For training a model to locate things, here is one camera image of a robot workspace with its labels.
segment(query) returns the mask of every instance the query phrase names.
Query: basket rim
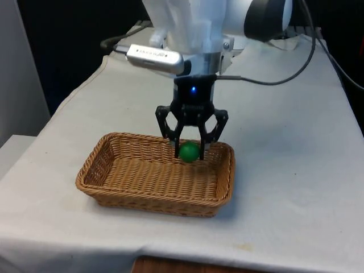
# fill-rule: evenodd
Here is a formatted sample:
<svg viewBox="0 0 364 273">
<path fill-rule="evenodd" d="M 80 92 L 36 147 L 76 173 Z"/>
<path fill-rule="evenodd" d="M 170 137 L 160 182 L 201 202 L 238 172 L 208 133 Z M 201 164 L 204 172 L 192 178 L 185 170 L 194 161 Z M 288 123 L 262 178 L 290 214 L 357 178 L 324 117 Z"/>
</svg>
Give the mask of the basket rim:
<svg viewBox="0 0 364 273">
<path fill-rule="evenodd" d="M 112 138 L 133 138 L 133 139 L 143 139 L 149 138 L 150 141 L 165 143 L 166 140 L 159 136 L 151 136 L 151 135 L 141 135 L 141 134 L 134 134 L 134 133 L 108 133 L 104 135 L 90 155 L 87 157 L 87 160 L 83 164 L 82 168 L 77 174 L 76 177 L 76 187 L 77 189 L 83 191 L 87 195 L 90 196 L 114 196 L 114 197 L 138 197 L 138 198 L 147 198 L 147 199 L 154 199 L 159 201 L 173 201 L 173 202 L 183 202 L 188 203 L 191 205 L 205 205 L 205 206 L 221 206 L 227 203 L 232 196 L 232 187 L 233 187 L 233 177 L 234 177 L 234 165 L 235 165 L 235 157 L 234 157 L 234 150 L 233 148 L 224 143 L 224 142 L 217 142 L 219 145 L 224 146 L 228 149 L 229 152 L 229 177 L 227 181 L 227 189 L 226 193 L 221 198 L 197 198 L 197 197 L 188 197 L 182 195 L 172 195 L 172 194 L 161 194 L 156 192 L 142 192 L 142 191 L 135 191 L 130 189 L 118 189 L 113 187 L 105 187 L 105 186 L 94 186 L 94 185 L 87 185 L 85 184 L 85 176 L 90 170 L 93 159 L 97 156 L 100 152 L 103 145 Z"/>
</svg>

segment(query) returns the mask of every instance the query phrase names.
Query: wicker basket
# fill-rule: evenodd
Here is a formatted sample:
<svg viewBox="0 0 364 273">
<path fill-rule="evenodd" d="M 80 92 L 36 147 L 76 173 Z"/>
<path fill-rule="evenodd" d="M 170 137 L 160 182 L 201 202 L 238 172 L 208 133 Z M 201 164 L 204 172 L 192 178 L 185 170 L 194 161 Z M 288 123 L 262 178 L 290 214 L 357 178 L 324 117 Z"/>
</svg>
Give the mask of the wicker basket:
<svg viewBox="0 0 364 273">
<path fill-rule="evenodd" d="M 205 160 L 184 163 L 168 141 L 146 135 L 105 135 L 87 158 L 76 186 L 102 206 L 213 217 L 231 199 L 233 149 L 214 143 Z"/>
</svg>

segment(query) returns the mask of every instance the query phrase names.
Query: white wall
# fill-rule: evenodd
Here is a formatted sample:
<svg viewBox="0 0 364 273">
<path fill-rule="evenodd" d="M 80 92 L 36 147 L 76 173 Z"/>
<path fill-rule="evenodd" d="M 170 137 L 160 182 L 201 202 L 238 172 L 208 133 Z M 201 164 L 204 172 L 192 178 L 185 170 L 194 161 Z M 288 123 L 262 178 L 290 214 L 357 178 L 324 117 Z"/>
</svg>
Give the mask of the white wall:
<svg viewBox="0 0 364 273">
<path fill-rule="evenodd" d="M 0 147 L 13 134 L 37 135 L 48 120 L 16 0 L 0 0 Z"/>
</svg>

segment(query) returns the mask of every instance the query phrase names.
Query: green ball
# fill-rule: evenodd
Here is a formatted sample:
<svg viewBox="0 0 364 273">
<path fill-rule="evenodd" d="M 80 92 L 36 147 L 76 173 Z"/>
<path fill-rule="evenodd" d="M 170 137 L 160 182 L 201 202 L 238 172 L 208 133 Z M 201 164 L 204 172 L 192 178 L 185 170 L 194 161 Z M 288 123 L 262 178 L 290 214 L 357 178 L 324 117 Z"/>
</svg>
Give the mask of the green ball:
<svg viewBox="0 0 364 273">
<path fill-rule="evenodd" d="M 180 147 L 180 159 L 191 163 L 200 157 L 200 147 L 193 142 L 186 142 Z"/>
</svg>

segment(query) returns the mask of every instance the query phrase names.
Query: table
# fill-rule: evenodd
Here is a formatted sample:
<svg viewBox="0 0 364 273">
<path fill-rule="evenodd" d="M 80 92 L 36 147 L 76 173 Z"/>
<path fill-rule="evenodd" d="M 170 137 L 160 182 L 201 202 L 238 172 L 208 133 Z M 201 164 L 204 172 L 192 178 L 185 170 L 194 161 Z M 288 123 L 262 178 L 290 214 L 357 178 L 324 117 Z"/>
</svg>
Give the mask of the table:
<svg viewBox="0 0 364 273">
<path fill-rule="evenodd" d="M 309 49 L 307 39 L 290 52 L 250 42 L 226 74 L 280 80 Z M 230 117 L 221 140 L 235 149 L 237 171 L 233 199 L 215 218 L 102 208 L 78 191 L 75 177 L 103 135 L 160 135 L 154 112 L 171 102 L 172 86 L 104 57 L 0 181 L 0 272 L 128 272 L 141 255 L 276 272 L 363 271 L 364 143 L 319 48 L 287 84 L 217 83 L 214 103 Z"/>
<path fill-rule="evenodd" d="M 247 269 L 189 263 L 179 260 L 140 257 L 133 264 L 131 273 L 262 273 Z"/>
</svg>

